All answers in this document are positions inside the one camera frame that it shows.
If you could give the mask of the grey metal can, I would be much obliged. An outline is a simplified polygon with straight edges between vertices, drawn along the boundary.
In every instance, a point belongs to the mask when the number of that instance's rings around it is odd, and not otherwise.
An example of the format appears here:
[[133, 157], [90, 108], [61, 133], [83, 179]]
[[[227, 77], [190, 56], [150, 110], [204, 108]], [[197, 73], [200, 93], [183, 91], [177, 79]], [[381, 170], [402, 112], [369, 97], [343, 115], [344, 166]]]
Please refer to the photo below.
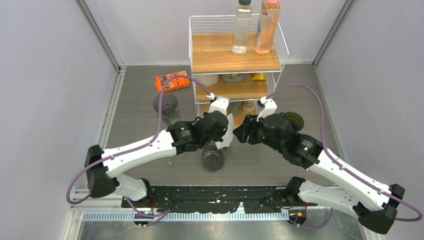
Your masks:
[[227, 113], [232, 114], [233, 117], [235, 118], [236, 116], [240, 114], [241, 108], [242, 108], [241, 101], [231, 101], [228, 105]]

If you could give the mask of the orange snack box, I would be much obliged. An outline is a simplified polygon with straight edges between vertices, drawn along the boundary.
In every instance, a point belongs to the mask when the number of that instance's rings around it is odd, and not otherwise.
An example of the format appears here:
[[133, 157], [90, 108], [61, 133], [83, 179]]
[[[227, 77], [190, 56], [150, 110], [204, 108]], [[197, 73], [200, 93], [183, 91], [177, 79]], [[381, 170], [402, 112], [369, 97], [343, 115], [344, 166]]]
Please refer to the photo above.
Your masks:
[[[155, 86], [156, 86], [157, 92], [160, 93], [162, 91], [162, 87], [163, 87], [164, 83], [169, 78], [171, 78], [172, 76], [177, 76], [177, 75], [187, 76], [188, 74], [185, 70], [183, 70], [183, 71], [178, 71], [178, 72], [174, 72], [174, 73], [170, 73], [170, 74], [166, 74], [166, 75], [157, 76], [155, 78]], [[176, 77], [176, 78], [173, 78], [171, 81], [168, 82], [164, 91], [165, 92], [175, 91], [175, 90], [182, 89], [182, 88], [188, 88], [190, 85], [191, 85], [191, 83], [190, 83], [189, 79], [187, 79], [185, 77]]]

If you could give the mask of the clear water bottle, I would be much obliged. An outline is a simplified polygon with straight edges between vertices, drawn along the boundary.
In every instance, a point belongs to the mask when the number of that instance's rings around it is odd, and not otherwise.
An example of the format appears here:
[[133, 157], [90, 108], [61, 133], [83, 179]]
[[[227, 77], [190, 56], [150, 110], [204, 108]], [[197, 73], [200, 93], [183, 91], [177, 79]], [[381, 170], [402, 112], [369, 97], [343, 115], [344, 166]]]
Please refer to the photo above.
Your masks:
[[234, 55], [245, 55], [247, 52], [252, 16], [251, 2], [251, 0], [238, 1], [232, 41], [232, 53]]

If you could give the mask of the printed ceramic bowl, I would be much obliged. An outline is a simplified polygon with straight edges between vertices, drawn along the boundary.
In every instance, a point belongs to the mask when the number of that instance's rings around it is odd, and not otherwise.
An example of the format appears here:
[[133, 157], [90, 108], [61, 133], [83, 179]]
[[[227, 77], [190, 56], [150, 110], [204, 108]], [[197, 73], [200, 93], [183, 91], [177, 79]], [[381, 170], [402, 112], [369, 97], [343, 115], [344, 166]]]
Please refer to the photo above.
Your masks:
[[222, 74], [222, 79], [230, 84], [237, 84], [244, 81], [247, 78], [246, 73], [228, 73]]

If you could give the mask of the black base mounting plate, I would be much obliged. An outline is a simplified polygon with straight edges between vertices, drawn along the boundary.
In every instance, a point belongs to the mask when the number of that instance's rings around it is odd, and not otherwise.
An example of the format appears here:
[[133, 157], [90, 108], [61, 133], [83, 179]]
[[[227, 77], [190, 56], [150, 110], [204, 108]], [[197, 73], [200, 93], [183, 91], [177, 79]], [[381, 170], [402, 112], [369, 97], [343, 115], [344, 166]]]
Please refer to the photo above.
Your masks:
[[277, 213], [304, 207], [300, 198], [279, 186], [153, 186], [144, 207], [163, 212], [226, 214], [239, 207], [247, 214]]

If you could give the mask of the dark green dripper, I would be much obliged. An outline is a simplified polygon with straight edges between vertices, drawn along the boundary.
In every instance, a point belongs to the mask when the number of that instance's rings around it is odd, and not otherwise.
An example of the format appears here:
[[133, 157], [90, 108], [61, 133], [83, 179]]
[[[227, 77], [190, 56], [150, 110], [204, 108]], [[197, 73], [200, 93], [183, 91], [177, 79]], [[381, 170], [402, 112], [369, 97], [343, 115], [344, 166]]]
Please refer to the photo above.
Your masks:
[[286, 120], [288, 120], [291, 123], [293, 129], [296, 132], [301, 131], [305, 126], [304, 119], [302, 118], [302, 116], [300, 114], [298, 114], [296, 112], [292, 112], [292, 111], [285, 112], [285, 113], [282, 113], [282, 116], [283, 116], [283, 118], [285, 118]]

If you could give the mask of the smoky glass mug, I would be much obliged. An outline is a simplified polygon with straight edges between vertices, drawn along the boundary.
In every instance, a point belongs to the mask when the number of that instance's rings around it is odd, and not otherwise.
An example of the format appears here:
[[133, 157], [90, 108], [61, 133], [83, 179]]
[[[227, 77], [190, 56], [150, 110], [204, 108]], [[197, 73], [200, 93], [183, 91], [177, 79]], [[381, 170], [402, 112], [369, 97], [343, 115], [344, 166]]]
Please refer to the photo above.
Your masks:
[[208, 172], [216, 172], [225, 164], [223, 151], [215, 145], [207, 146], [201, 155], [201, 166]]

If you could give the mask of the yellow snack packet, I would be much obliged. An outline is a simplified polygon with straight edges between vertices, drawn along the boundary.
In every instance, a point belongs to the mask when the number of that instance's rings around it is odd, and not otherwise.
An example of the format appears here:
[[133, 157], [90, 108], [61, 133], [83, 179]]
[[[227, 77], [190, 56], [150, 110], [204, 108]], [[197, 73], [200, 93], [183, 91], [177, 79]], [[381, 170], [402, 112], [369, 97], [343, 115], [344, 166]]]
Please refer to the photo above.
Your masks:
[[267, 81], [268, 78], [265, 72], [257, 72], [252, 74], [251, 80], [252, 81]]

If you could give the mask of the white cup on shelf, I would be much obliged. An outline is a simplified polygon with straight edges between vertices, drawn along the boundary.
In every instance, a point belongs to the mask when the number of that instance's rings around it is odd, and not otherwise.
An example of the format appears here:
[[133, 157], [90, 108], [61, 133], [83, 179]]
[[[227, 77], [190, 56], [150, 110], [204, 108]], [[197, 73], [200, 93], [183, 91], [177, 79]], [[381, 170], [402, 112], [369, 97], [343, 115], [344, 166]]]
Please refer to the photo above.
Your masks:
[[197, 79], [204, 86], [212, 86], [219, 81], [219, 74], [195, 74]]

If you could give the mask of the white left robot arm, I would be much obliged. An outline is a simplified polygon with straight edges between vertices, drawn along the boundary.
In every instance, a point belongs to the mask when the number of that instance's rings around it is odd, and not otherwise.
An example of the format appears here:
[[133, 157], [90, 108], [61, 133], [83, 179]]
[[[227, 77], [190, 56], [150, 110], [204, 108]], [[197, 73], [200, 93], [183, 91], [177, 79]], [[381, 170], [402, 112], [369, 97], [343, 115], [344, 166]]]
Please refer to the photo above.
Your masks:
[[93, 199], [117, 194], [148, 207], [153, 193], [148, 183], [124, 174], [150, 161], [195, 152], [210, 142], [229, 143], [234, 129], [231, 116], [219, 111], [206, 113], [193, 121], [177, 121], [159, 132], [125, 146], [102, 149], [98, 144], [89, 147], [85, 160], [89, 196]]

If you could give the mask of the white printed cup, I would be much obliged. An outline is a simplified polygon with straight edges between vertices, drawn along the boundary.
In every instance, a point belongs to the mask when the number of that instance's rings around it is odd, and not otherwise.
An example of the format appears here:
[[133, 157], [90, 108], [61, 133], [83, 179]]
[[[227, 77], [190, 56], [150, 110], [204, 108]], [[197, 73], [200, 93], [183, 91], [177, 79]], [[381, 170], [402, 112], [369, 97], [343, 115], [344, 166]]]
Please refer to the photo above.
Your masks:
[[242, 101], [241, 109], [245, 112], [253, 112], [257, 109], [257, 102], [255, 100]]

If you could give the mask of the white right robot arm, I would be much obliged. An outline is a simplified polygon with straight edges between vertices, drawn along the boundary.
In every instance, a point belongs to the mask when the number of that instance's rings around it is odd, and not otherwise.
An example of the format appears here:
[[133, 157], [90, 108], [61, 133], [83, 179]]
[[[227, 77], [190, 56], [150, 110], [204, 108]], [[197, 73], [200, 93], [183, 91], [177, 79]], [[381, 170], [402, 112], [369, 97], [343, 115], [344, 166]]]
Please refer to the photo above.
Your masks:
[[338, 158], [316, 138], [302, 134], [303, 118], [295, 112], [274, 113], [265, 118], [246, 115], [233, 130], [240, 143], [264, 144], [289, 163], [317, 173], [341, 187], [320, 186], [293, 177], [286, 186], [285, 198], [291, 205], [301, 202], [324, 205], [356, 218], [365, 228], [385, 235], [395, 222], [405, 189], [399, 184], [378, 182]]

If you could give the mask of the pink drink bottle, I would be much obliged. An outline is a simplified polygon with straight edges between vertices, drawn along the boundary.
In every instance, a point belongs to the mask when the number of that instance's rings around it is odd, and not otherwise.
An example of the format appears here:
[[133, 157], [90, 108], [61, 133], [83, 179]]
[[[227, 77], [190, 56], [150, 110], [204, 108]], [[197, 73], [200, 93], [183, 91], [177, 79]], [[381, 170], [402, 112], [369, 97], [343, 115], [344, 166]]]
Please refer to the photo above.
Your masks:
[[259, 55], [266, 55], [271, 50], [280, 11], [279, 0], [262, 1], [254, 46], [254, 50]]

